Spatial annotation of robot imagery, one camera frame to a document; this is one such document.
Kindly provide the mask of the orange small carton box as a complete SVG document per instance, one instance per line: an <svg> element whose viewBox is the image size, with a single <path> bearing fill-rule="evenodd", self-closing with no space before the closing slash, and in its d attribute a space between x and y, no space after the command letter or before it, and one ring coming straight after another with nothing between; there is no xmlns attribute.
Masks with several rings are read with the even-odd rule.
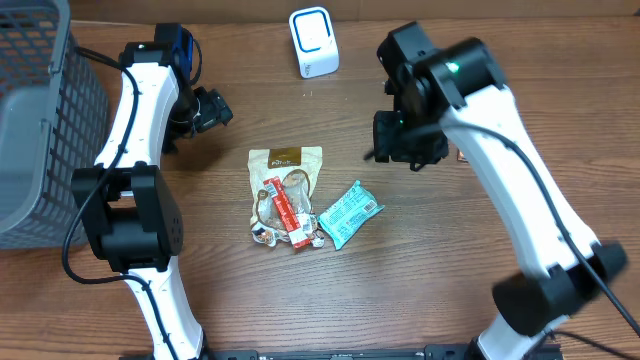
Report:
<svg viewBox="0 0 640 360"><path fill-rule="evenodd" d="M460 149L457 150L456 158L457 158L458 162L462 162L462 163L467 163L468 162L468 160L465 157L464 153Z"/></svg>

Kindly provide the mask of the beige brown snack pouch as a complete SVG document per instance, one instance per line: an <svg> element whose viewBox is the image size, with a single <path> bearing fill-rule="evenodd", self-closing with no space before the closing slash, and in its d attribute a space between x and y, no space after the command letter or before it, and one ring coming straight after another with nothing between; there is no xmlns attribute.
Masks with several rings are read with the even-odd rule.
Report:
<svg viewBox="0 0 640 360"><path fill-rule="evenodd" d="M307 246L324 246L325 235L319 229L311 201L322 164L323 150L319 146L253 149L249 152L247 166L253 195L250 232L255 242L269 247L278 242L291 244L273 200L264 186L265 180L279 177L295 212L305 212L311 218L312 242Z"/></svg>

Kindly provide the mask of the teal orange snack packet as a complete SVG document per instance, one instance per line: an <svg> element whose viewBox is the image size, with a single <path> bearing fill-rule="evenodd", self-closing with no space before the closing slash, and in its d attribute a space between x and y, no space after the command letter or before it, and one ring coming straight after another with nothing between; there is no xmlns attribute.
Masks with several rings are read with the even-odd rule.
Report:
<svg viewBox="0 0 640 360"><path fill-rule="evenodd" d="M369 219L385 208L359 180L319 216L319 224L341 250Z"/></svg>

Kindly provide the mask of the red snack bar packet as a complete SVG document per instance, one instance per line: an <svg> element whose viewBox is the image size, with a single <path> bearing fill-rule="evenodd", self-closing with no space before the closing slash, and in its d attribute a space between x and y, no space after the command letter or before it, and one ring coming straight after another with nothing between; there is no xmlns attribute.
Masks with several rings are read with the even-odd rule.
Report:
<svg viewBox="0 0 640 360"><path fill-rule="evenodd" d="M309 215L305 212L295 212L279 177L265 180L264 186L273 200L293 247L299 249L310 245L313 228Z"/></svg>

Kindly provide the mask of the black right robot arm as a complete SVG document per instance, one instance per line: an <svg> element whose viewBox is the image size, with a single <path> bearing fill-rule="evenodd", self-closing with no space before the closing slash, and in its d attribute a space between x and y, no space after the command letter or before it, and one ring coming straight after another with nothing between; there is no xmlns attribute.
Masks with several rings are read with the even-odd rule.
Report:
<svg viewBox="0 0 640 360"><path fill-rule="evenodd" d="M604 244L557 186L520 118L506 77L486 45L469 38L438 48L416 24L391 32L377 51L390 111L376 113L370 157L413 171L457 146L496 208L519 271L494 285L498 314L467 344L430 345L434 358L546 358L545 340L598 296L627 257Z"/></svg>

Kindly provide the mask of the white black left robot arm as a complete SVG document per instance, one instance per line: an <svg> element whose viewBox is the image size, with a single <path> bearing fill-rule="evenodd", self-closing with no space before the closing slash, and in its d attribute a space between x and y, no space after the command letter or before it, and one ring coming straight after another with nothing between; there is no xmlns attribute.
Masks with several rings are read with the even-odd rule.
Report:
<svg viewBox="0 0 640 360"><path fill-rule="evenodd" d="M78 55L119 70L121 98L110 135L93 166L74 171L78 207L69 233L83 227L94 256L112 276L84 278L62 254L66 274L84 285L124 282L152 337L153 359L208 359L205 331L179 271L184 223L160 162L175 139L227 124L233 113L216 91L197 86L198 44L129 43L119 60L79 47Z"/></svg>

